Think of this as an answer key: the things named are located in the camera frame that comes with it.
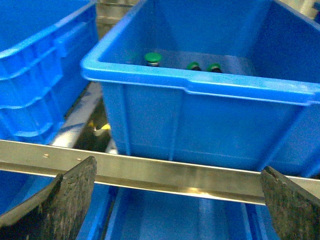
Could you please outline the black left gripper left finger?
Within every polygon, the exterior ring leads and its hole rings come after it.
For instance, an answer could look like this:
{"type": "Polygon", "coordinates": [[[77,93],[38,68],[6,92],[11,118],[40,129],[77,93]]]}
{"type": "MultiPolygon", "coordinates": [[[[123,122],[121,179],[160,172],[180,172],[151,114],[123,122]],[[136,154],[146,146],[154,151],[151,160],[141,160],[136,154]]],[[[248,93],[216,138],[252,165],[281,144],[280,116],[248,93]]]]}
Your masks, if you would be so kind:
{"type": "Polygon", "coordinates": [[[97,173],[89,156],[0,217],[2,240],[75,240],[87,215],[97,173]]]}

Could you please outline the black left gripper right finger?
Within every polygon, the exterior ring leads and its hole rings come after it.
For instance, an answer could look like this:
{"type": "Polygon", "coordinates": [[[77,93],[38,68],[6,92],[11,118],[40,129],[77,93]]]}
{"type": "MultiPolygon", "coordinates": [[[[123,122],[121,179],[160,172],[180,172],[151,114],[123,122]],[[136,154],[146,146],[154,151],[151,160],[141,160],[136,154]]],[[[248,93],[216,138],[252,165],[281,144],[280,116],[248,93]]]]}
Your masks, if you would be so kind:
{"type": "Polygon", "coordinates": [[[261,172],[261,188],[272,226],[282,240],[320,238],[320,199],[266,166],[261,172]]]}

